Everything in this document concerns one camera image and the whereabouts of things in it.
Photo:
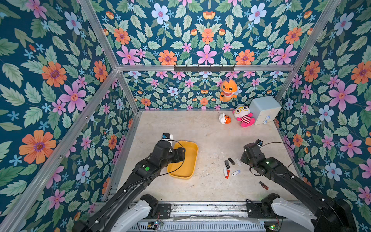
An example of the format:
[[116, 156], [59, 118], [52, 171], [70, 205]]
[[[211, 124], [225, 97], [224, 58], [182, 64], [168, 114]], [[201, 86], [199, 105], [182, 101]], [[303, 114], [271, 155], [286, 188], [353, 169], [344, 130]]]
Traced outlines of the black silver swivel usb drive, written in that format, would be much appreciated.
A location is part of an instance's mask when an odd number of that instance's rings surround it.
[[227, 169], [230, 169], [230, 164], [229, 164], [228, 160], [225, 160], [225, 166], [226, 166]]

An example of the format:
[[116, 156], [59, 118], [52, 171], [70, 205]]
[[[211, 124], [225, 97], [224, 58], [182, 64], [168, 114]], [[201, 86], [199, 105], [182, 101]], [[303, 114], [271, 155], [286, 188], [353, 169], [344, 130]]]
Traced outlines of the white purple usb drive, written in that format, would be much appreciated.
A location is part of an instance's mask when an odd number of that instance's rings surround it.
[[234, 176], [236, 176], [236, 175], [238, 175], [238, 174], [240, 174], [241, 173], [241, 171], [240, 170], [236, 170], [235, 172], [233, 172], [231, 175], [234, 177]]

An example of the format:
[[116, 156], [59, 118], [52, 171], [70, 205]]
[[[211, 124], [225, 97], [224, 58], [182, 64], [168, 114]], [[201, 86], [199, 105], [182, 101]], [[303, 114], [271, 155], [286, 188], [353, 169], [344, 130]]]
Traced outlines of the red silver swivel usb drive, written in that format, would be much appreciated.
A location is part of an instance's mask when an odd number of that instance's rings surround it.
[[261, 186], [261, 187], [263, 187], [265, 190], [268, 190], [269, 189], [269, 187], [267, 186], [267, 185], [265, 185], [263, 182], [259, 182], [259, 185]]

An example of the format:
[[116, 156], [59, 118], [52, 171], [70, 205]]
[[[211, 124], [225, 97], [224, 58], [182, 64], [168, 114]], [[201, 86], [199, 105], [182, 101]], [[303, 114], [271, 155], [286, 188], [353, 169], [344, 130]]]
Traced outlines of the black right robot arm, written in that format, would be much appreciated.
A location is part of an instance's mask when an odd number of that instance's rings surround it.
[[264, 216], [282, 216], [311, 232], [357, 231], [352, 210], [345, 200], [334, 200], [309, 186], [276, 158], [265, 157], [260, 149], [262, 146], [261, 140], [245, 145], [240, 161], [255, 170], [257, 176], [280, 185], [303, 204], [290, 203], [271, 193], [261, 201]]

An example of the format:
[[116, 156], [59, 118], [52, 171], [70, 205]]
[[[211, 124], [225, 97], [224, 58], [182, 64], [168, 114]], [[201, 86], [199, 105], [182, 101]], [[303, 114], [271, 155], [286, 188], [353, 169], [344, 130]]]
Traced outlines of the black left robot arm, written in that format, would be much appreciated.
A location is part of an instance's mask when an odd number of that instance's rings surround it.
[[141, 219], [155, 214], [158, 200], [150, 194], [129, 207], [151, 182], [161, 176], [161, 170], [171, 163], [185, 161], [186, 149], [173, 148], [173, 140], [160, 140], [148, 157], [139, 161], [118, 192], [87, 221], [77, 221], [73, 232], [126, 232]]

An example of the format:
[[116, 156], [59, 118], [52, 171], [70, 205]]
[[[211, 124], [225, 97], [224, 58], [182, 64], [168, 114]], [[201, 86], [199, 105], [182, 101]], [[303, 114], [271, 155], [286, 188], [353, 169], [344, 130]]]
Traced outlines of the red usb flash drive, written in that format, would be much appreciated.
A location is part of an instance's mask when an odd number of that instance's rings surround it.
[[226, 178], [226, 179], [229, 179], [229, 177], [230, 177], [230, 170], [228, 169], [228, 170], [227, 170], [227, 175], [225, 176], [225, 178]]

